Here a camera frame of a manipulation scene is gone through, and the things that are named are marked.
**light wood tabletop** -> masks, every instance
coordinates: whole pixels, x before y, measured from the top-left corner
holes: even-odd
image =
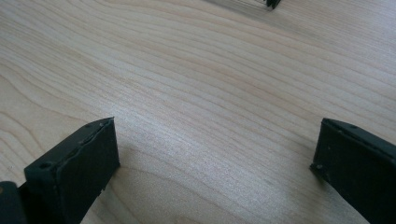
[[[367,223],[309,170],[322,118],[396,143],[396,2],[0,0],[0,181],[115,117],[82,223]]]

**wood grain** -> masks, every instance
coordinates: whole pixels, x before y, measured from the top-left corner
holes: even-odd
[[[0,0],[0,180],[114,116],[121,168],[83,223],[366,223],[308,166],[323,117],[396,143],[395,11]]]

